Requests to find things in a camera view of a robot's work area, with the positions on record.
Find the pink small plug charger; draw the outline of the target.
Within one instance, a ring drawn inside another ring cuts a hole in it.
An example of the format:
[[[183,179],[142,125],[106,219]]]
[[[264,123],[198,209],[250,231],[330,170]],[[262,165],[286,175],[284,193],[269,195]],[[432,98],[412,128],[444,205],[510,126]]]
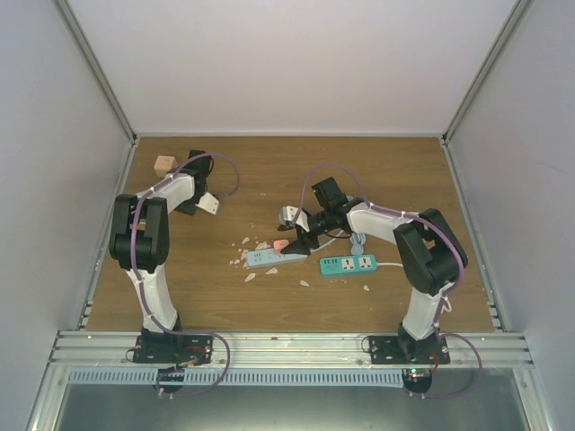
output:
[[[273,242],[273,249],[275,252],[281,252],[289,245],[289,240],[276,240]]]

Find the light blue power strip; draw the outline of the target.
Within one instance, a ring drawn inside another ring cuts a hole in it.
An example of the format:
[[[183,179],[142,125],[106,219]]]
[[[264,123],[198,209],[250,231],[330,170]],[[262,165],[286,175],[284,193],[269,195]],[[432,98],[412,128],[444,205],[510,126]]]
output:
[[[273,249],[249,251],[246,262],[249,268],[266,268],[307,260],[305,254],[277,254]]]

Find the teal power strip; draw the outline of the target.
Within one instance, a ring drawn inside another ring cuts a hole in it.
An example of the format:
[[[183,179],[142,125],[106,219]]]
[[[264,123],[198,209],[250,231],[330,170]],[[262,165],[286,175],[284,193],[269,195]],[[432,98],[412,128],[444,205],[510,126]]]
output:
[[[324,277],[346,277],[371,274],[377,270],[377,262],[373,254],[327,257],[319,260],[319,267]]]

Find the peach cube plug adapter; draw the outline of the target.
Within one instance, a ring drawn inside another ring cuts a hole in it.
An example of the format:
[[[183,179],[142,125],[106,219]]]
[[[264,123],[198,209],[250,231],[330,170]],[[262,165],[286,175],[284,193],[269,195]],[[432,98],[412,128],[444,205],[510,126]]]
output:
[[[178,161],[174,156],[158,155],[154,163],[154,172],[159,179],[163,179],[174,172],[178,165]]]

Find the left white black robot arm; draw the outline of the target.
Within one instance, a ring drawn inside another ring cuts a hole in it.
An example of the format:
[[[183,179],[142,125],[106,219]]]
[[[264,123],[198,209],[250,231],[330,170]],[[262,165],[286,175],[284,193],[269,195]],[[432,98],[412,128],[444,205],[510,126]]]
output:
[[[166,363],[182,358],[185,341],[165,277],[170,250],[169,214],[193,216],[198,210],[217,213],[219,199],[208,191],[213,158],[191,150],[190,159],[172,168],[160,182],[137,194],[116,197],[112,211],[110,255],[132,281],[143,313],[141,339],[154,342]]]

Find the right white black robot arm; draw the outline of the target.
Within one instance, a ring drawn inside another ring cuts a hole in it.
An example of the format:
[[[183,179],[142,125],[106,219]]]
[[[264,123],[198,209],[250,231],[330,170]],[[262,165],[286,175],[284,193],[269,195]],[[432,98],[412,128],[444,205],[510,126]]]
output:
[[[379,207],[362,198],[350,199],[332,177],[314,184],[312,190],[321,211],[312,214],[292,206],[280,209],[278,229],[296,231],[296,239],[281,252],[309,255],[319,248],[318,237],[334,230],[361,233],[395,245],[411,285],[408,310],[397,333],[398,353],[407,363],[419,363],[430,347],[439,343],[440,315],[468,264],[445,217],[435,208],[413,213]]]

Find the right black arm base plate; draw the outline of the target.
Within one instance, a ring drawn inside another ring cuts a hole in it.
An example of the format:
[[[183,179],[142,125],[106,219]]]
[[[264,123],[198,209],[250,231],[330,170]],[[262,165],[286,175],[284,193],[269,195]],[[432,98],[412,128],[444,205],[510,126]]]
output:
[[[361,349],[373,365],[448,365],[451,362],[447,342],[434,335],[419,341],[407,341],[397,335],[368,335]]]

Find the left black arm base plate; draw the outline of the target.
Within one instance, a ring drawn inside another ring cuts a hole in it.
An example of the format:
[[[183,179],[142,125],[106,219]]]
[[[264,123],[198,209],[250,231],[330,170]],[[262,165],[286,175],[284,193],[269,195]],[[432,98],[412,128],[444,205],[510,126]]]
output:
[[[204,365],[211,362],[213,338],[206,335],[172,335],[143,330],[125,358],[134,364]]]

